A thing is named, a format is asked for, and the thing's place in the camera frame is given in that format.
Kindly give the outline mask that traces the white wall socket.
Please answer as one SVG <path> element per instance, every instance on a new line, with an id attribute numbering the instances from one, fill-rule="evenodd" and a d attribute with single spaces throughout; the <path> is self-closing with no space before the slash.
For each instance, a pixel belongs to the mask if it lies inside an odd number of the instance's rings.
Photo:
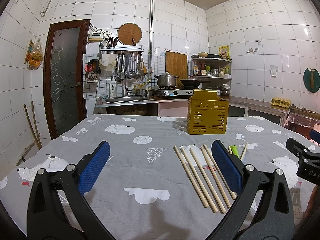
<path id="1" fill-rule="evenodd" d="M 270 76 L 277 77 L 278 66 L 270 65 Z"/>

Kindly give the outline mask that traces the corner wall shelf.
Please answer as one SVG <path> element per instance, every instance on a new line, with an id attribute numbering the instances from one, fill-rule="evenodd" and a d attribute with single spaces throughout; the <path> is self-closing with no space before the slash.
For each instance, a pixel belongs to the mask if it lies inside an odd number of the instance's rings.
<path id="1" fill-rule="evenodd" d="M 189 77 L 201 81 L 202 89 L 220 89 L 231 86 L 231 60 L 220 55 L 198 53 L 191 56 L 188 67 Z"/>

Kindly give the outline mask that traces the grey bear print tablecloth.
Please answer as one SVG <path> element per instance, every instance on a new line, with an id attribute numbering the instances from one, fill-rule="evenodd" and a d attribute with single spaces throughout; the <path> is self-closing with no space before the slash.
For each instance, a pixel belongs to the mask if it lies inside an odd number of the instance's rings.
<path id="1" fill-rule="evenodd" d="M 76 164 L 102 142 L 109 143 L 110 158 L 91 191 L 89 205 L 117 239 L 205 239 L 223 214 L 205 208 L 176 155 L 176 145 L 198 167 L 206 161 L 201 147 L 220 140 L 236 145 L 244 163 L 259 171 L 282 169 L 290 188 L 295 224 L 300 226 L 314 185 L 297 177 L 297 158 L 286 141 L 296 139 L 312 152 L 319 147 L 302 135 L 262 117 L 234 117 L 225 134 L 189 135 L 184 118 L 95 114 L 80 122 L 1 181 L 1 201 L 17 226 L 27 229 L 27 207 L 35 174 L 40 168 L 59 171 Z"/>

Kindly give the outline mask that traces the hanging utensil rack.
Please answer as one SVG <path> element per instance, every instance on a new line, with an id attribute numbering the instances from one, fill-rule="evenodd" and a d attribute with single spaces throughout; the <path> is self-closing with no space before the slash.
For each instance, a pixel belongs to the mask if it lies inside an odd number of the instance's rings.
<path id="1" fill-rule="evenodd" d="M 118 37 L 104 39 L 99 44 L 99 62 L 102 71 L 109 72 L 116 82 L 129 79 L 140 80 L 147 74 L 143 60 L 144 50 L 137 46 L 137 40 L 118 44 Z"/>

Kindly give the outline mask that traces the yellow wall poster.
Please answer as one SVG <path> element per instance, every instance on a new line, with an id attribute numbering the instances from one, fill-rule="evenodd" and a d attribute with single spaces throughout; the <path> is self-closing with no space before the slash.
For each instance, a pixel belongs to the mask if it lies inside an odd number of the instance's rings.
<path id="1" fill-rule="evenodd" d="M 229 45 L 219 47 L 219 55 L 224 60 L 230 60 Z"/>

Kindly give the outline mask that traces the gas stove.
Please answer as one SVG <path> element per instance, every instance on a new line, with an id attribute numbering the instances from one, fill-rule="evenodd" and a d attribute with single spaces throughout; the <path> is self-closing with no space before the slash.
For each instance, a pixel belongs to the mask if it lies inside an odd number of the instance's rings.
<path id="1" fill-rule="evenodd" d="M 185 89 L 160 89 L 153 88 L 151 90 L 153 96 L 157 96 L 160 98 L 189 98 L 193 95 L 193 90 L 185 90 Z"/>

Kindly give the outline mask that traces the green round wall board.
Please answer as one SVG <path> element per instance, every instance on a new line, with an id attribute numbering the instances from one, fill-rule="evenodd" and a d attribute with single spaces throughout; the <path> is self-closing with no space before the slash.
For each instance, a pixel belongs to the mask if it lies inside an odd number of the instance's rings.
<path id="1" fill-rule="evenodd" d="M 319 72 L 313 68 L 306 68 L 303 74 L 303 82 L 305 88 L 311 92 L 316 93 L 319 91 L 320 76 Z"/>

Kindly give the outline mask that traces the yellow perforated utensil holder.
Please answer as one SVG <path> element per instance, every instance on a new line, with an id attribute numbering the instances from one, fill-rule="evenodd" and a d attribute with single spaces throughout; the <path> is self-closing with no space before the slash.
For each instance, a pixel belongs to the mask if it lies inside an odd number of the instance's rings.
<path id="1" fill-rule="evenodd" d="M 225 134 L 229 102 L 214 90 L 193 90 L 188 99 L 187 132 L 197 134 Z"/>

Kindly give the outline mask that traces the bamboo sticks by wall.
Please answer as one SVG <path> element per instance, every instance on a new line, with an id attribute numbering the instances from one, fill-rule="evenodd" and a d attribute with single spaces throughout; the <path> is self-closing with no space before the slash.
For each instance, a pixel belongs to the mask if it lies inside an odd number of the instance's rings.
<path id="1" fill-rule="evenodd" d="M 36 116 L 35 116 L 35 108 L 34 108 L 34 102 L 31 102 L 31 113 L 33 120 L 31 121 L 29 112 L 27 109 L 26 104 L 24 106 L 25 115 L 27 118 L 27 122 L 31 131 L 31 135 L 33 136 L 34 142 L 37 146 L 37 148 L 40 150 L 42 148 L 41 140 L 40 140 L 40 133 L 38 132 L 37 123 L 36 123 Z"/>

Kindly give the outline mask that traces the steel cooking pot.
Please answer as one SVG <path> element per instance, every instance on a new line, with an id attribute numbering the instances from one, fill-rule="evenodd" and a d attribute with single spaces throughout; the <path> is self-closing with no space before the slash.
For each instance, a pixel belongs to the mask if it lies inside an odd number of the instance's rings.
<path id="1" fill-rule="evenodd" d="M 176 87 L 179 76 L 165 72 L 161 75 L 155 75 L 155 78 L 157 79 L 157 86 L 159 89 L 171 89 Z"/>

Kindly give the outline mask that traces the kitchen counter cabinet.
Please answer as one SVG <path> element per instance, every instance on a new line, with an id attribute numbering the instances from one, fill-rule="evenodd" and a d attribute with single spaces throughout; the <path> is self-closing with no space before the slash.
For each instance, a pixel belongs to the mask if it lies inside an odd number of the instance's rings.
<path id="1" fill-rule="evenodd" d="M 148 107 L 143 115 L 187 118 L 191 126 L 204 125 L 205 122 L 226 124 L 229 117 L 260 116 L 269 120 L 272 115 L 278 117 L 276 124 L 284 126 L 286 115 L 289 114 L 288 109 L 272 106 L 270 103 L 235 97 L 223 99 L 215 92 L 204 90 L 197 90 L 193 96 L 183 99 L 175 96 L 162 99 L 142 96 L 98 98 L 95 106 L 108 107 L 113 114 L 138 115 L 134 106 L 151 103 L 155 107 Z"/>

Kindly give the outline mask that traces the wooden cutting board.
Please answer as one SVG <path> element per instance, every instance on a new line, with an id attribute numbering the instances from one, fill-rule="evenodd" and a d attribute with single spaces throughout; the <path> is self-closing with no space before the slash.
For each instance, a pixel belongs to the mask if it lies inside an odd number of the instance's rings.
<path id="1" fill-rule="evenodd" d="M 171 75 L 179 76 L 180 79 L 186 79 L 188 77 L 187 55 L 166 51 L 165 70 Z"/>

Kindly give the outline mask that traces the wooden chopstick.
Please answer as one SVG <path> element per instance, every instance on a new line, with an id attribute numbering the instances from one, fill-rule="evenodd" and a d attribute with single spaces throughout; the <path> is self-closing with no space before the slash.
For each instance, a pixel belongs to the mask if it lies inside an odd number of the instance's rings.
<path id="1" fill-rule="evenodd" d="M 225 180 L 225 178 L 224 178 L 224 176 L 222 175 L 222 172 L 220 171 L 220 169 L 219 169 L 219 167 L 218 167 L 215 159 L 213 158 L 213 155 L 212 155 L 211 150 L 209 150 L 209 148 L 206 146 L 206 144 L 204 144 L 203 146 L 204 146 L 206 152 L 208 153 L 211 161 L 213 162 L 215 168 L 217 169 L 217 172 L 219 173 L 220 178 L 222 179 L 222 181 L 223 181 L 224 185 L 226 186 L 229 194 L 231 195 L 231 198 L 232 198 L 233 200 L 235 200 L 235 199 L 236 199 L 236 194 L 235 194 L 233 191 L 231 191 L 231 189 L 229 188 L 229 186 L 228 186 L 228 184 L 227 184 L 227 181 Z"/>
<path id="2" fill-rule="evenodd" d="M 193 172 L 193 175 L 195 176 L 195 179 L 197 180 L 197 182 L 198 182 L 198 184 L 199 184 L 199 187 L 200 187 L 200 189 L 201 189 L 201 191 L 202 191 L 202 194 L 204 195 L 204 197 L 206 198 L 208 204 L 209 204 L 210 207 L 212 208 L 212 211 L 213 211 L 214 213 L 217 213 L 217 212 L 218 212 L 218 209 L 217 209 L 216 205 L 214 204 L 214 202 L 212 201 L 211 196 L 209 195 L 207 189 L 205 188 L 205 186 L 204 186 L 201 178 L 199 177 L 197 171 L 195 170 L 195 167 L 193 166 L 193 164 L 191 163 L 190 159 L 188 158 L 185 150 L 182 148 L 181 151 L 182 151 L 182 153 L 183 153 L 186 161 L 188 162 L 188 164 L 189 164 L 189 166 L 190 166 L 190 168 L 191 168 L 191 170 L 192 170 L 192 172 Z"/>
<path id="3" fill-rule="evenodd" d="M 244 146 L 244 149 L 242 150 L 242 153 L 240 155 L 240 160 L 243 161 L 244 157 L 245 157 L 245 154 L 246 154 L 246 150 L 247 150 L 247 146 L 248 146 L 248 143 L 245 144 Z"/>
<path id="4" fill-rule="evenodd" d="M 218 178 L 218 176 L 217 176 L 217 174 L 216 174 L 216 172 L 215 172 L 215 170 L 214 170 L 214 168 L 213 168 L 213 164 L 212 164 L 212 162 L 210 161 L 209 153 L 207 152 L 207 150 L 206 150 L 206 148 L 205 148 L 204 145 L 201 147 L 201 150 L 202 150 L 202 153 L 203 153 L 203 155 L 204 155 L 204 158 L 205 158 L 205 160 L 206 160 L 206 162 L 207 162 L 207 165 L 208 165 L 209 169 L 211 170 L 211 173 L 212 173 L 213 178 L 214 178 L 214 180 L 215 180 L 215 182 L 216 182 L 216 184 L 217 184 L 217 187 L 219 188 L 219 191 L 220 191 L 220 193 L 221 193 L 221 196 L 223 197 L 223 200 L 225 201 L 225 204 L 226 204 L 227 208 L 230 208 L 230 207 L 231 207 L 231 204 L 230 204 L 230 202 L 229 202 L 229 199 L 228 199 L 228 197 L 227 197 L 227 194 L 225 193 L 225 191 L 224 191 L 224 189 L 223 189 L 223 186 L 222 186 L 222 184 L 221 184 L 221 182 L 220 182 L 220 180 L 219 180 L 219 178 Z"/>
<path id="5" fill-rule="evenodd" d="M 188 178 L 189 178 L 189 180 L 190 180 L 193 188 L 195 189 L 197 195 L 199 196 L 199 198 L 200 198 L 203 206 L 204 206 L 205 208 L 209 207 L 209 204 L 208 204 L 205 196 L 203 195 L 203 193 L 202 193 L 202 191 L 200 190 L 197 182 L 195 181 L 195 179 L 194 179 L 193 176 L 191 175 L 191 172 L 190 172 L 189 168 L 187 167 L 187 165 L 185 164 L 185 161 L 183 160 L 183 158 L 182 158 L 182 156 L 181 156 L 181 154 L 180 154 L 180 151 L 178 150 L 177 146 L 174 145 L 174 146 L 173 146 L 173 149 L 174 149 L 176 155 L 178 156 L 178 158 L 179 158 L 179 160 L 180 160 L 180 162 L 181 162 L 181 164 L 182 164 L 182 166 L 183 166 L 183 168 L 184 168 L 184 170 L 185 170 L 185 173 L 187 174 L 187 176 L 188 176 Z"/>
<path id="6" fill-rule="evenodd" d="M 202 175 L 204 176 L 204 179 L 207 182 L 208 187 L 210 188 L 210 191 L 211 191 L 211 193 L 212 193 L 217 205 L 219 206 L 219 209 L 220 209 L 221 213 L 226 213 L 226 209 L 225 209 L 223 203 L 221 202 L 219 196 L 217 195 L 217 192 L 215 191 L 215 189 L 214 189 L 209 177 L 207 176 L 206 172 L 204 171 L 204 168 L 202 167 L 202 165 L 201 165 L 200 161 L 198 160 L 196 154 L 194 153 L 194 151 L 192 149 L 190 149 L 190 153 L 193 156 L 195 162 L 197 163 Z"/>

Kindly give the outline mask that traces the round woven tray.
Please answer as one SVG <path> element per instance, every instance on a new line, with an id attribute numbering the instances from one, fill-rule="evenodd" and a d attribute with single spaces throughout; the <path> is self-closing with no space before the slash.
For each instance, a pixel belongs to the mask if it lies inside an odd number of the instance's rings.
<path id="1" fill-rule="evenodd" d="M 142 30 L 135 23 L 124 23 L 117 30 L 119 42 L 127 46 L 136 46 L 142 39 Z"/>

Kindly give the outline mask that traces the yellow egg tray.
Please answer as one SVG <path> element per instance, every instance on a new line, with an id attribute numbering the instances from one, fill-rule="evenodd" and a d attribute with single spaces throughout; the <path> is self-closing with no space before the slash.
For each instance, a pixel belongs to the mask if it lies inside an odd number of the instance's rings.
<path id="1" fill-rule="evenodd" d="M 271 105 L 289 109 L 291 107 L 291 100 L 275 97 L 271 99 Z"/>

